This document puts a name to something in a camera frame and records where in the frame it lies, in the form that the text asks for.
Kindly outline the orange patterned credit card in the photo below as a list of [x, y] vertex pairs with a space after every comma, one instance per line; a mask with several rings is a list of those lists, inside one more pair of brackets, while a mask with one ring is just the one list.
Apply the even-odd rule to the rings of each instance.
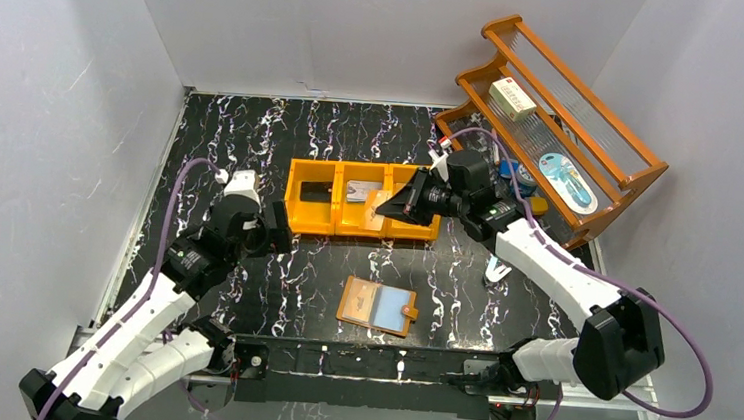
[[391, 193], [387, 190], [378, 189], [368, 193], [368, 197], [363, 207], [363, 216], [361, 217], [361, 229], [377, 233], [380, 233], [383, 230], [385, 216], [380, 215], [377, 209], [380, 205], [386, 203], [390, 197]]

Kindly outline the orange three-compartment bin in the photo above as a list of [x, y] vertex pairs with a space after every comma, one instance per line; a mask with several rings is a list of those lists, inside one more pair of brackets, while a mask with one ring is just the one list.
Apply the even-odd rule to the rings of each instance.
[[295, 233], [428, 242], [438, 237], [439, 216], [416, 226], [373, 212], [408, 185], [415, 165], [293, 159], [289, 169], [284, 202]]

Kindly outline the silver card stack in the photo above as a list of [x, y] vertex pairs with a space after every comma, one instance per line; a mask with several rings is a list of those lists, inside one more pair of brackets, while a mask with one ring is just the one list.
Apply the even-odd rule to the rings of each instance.
[[348, 180], [346, 182], [345, 200], [347, 203], [364, 203], [368, 200], [371, 193], [380, 191], [382, 184], [380, 182], [367, 180]]

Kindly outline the blue packaged cutter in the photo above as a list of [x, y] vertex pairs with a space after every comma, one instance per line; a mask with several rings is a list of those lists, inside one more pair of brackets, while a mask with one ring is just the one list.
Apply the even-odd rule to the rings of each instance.
[[538, 165], [545, 179], [574, 213], [586, 216], [598, 210], [598, 198], [568, 157], [545, 153]]

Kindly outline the orange wooden shelf rack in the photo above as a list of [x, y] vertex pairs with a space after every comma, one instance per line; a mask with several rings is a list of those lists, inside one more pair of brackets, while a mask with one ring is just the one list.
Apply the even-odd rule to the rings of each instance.
[[[458, 74], [467, 100], [435, 117], [442, 135], [451, 123], [478, 113], [512, 156], [537, 179], [543, 196], [567, 223], [565, 248], [574, 249], [602, 234], [656, 179], [667, 163], [657, 157], [600, 100], [519, 15], [484, 25], [482, 36], [495, 49], [488, 63]], [[490, 84], [511, 76], [538, 105], [511, 121], [489, 96]], [[539, 159], [559, 153], [570, 159], [598, 198], [598, 210], [574, 213], [539, 169]]]

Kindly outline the orange card holder wallet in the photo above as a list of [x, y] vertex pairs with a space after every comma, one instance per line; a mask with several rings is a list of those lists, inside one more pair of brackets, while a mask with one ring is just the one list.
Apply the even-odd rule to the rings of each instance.
[[338, 321], [405, 338], [418, 320], [417, 293], [349, 276], [336, 311]]

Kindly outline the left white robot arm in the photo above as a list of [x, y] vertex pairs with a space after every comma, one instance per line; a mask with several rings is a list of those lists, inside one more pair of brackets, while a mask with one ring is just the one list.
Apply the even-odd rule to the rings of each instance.
[[290, 253], [284, 202], [264, 206], [225, 193], [205, 222], [185, 229], [133, 296], [79, 348], [50, 370], [32, 369], [19, 390], [33, 420], [124, 420], [191, 373], [224, 374], [236, 363], [235, 334], [205, 316], [150, 351], [173, 322], [219, 286], [241, 262]]

